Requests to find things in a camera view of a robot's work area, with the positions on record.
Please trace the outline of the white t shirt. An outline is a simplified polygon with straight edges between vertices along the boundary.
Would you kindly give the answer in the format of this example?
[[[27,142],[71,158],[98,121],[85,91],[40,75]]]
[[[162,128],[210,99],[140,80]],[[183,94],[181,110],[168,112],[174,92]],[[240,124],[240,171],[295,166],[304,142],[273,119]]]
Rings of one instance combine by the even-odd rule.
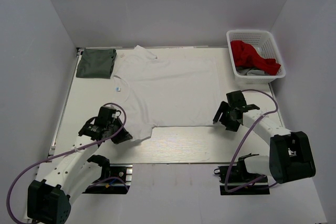
[[[155,127],[212,126],[222,101],[213,56],[162,59],[136,46],[112,76],[133,141],[150,138]]]

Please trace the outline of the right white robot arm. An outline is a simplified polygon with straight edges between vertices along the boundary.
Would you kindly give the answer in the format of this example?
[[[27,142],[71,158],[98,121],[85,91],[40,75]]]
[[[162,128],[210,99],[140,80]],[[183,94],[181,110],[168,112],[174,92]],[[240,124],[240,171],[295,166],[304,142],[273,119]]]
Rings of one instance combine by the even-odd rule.
[[[272,177],[275,184],[284,184],[316,175],[307,134],[303,131],[293,132],[268,117],[276,113],[279,106],[262,113],[260,107],[246,102],[241,90],[227,93],[226,98],[221,102],[213,122],[222,124],[231,132],[237,132],[240,126],[247,128],[231,162],[214,171],[220,176],[227,192],[252,186],[267,177]],[[268,144],[268,155],[238,155],[251,133]]]

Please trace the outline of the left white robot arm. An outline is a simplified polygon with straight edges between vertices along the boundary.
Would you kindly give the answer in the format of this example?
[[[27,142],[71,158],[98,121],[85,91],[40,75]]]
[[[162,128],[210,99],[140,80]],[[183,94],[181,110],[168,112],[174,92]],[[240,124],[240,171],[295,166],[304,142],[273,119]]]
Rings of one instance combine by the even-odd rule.
[[[65,223],[77,198],[88,188],[110,180],[110,161],[97,150],[107,140],[119,144],[132,139],[124,128],[125,110],[107,103],[97,116],[88,119],[79,130],[72,148],[59,154],[56,167],[42,180],[28,187],[27,216],[41,223]]]

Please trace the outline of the grey t shirt in basket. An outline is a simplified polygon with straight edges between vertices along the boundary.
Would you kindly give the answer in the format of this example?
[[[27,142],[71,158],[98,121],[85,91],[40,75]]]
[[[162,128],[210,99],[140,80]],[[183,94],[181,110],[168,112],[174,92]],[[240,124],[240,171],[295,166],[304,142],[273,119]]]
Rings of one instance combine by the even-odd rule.
[[[254,50],[256,51],[256,53],[259,54],[259,56],[261,57],[261,49],[260,48],[256,48],[256,47],[253,47]],[[233,56],[238,56],[238,53],[242,53],[243,50],[240,48],[240,47],[235,47],[235,48],[232,48],[232,53],[233,53]],[[266,64],[266,67],[267,66],[270,66],[273,61],[271,59],[264,59],[264,63]],[[238,66],[236,65],[235,63],[235,67],[236,67],[236,71],[239,75],[242,75],[242,76],[265,76],[265,75],[269,75],[267,72],[257,68],[257,67],[251,67],[251,68],[248,68],[248,67],[244,67],[244,66]]]

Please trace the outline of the red t shirt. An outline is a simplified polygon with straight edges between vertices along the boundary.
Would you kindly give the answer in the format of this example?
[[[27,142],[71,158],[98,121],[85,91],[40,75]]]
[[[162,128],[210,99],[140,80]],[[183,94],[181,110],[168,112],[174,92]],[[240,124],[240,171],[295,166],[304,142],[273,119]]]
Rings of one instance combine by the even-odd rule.
[[[259,56],[258,53],[256,53],[252,45],[247,44],[241,40],[233,40],[230,42],[230,45],[231,50],[235,47],[240,47],[243,50],[242,53],[238,53],[238,56],[234,57],[236,59],[236,65],[248,68],[257,67],[267,72],[271,76],[275,76],[280,70],[281,64],[277,63],[274,58],[270,58],[273,63],[266,67],[264,60]]]

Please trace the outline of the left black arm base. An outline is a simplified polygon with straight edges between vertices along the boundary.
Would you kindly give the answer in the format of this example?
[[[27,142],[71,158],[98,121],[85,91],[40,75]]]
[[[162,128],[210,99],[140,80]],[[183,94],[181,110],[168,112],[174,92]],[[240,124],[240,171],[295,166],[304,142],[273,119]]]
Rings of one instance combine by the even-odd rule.
[[[97,164],[100,177],[96,179],[84,194],[126,195],[132,180],[132,164],[111,164],[101,155],[93,155],[87,162]]]

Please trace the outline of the white plastic basket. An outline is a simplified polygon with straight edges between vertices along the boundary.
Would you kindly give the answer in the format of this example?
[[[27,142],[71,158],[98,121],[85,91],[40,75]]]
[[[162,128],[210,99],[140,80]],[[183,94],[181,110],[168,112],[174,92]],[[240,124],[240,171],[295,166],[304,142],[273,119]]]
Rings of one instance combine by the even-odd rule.
[[[235,80],[270,83],[286,71],[273,35],[265,30],[236,29],[226,33]]]

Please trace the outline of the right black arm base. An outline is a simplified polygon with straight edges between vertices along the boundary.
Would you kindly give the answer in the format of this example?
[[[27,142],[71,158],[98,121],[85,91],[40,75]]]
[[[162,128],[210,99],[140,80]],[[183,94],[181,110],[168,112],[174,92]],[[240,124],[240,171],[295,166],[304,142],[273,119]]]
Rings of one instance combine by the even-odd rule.
[[[231,190],[235,187],[243,185],[251,180],[254,180],[260,177],[260,174],[252,174],[249,173],[246,169],[245,160],[247,158],[259,156],[259,154],[248,154],[238,158],[238,161],[233,165],[232,170],[229,174],[228,179],[228,190]],[[228,172],[229,165],[219,166],[214,169],[214,175],[219,177],[219,188],[221,196],[241,196],[241,195],[269,195],[270,190],[268,188],[268,178],[264,175],[264,177],[254,183],[250,183],[249,185],[235,191],[235,192],[227,192],[225,190],[225,178]]]

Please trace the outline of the folded dark green t shirt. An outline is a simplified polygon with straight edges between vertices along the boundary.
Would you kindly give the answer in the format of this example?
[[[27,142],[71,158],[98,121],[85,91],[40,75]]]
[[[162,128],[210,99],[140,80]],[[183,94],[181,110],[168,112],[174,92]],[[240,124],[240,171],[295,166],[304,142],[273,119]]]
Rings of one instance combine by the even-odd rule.
[[[76,77],[110,79],[116,57],[115,49],[85,49],[77,66]]]

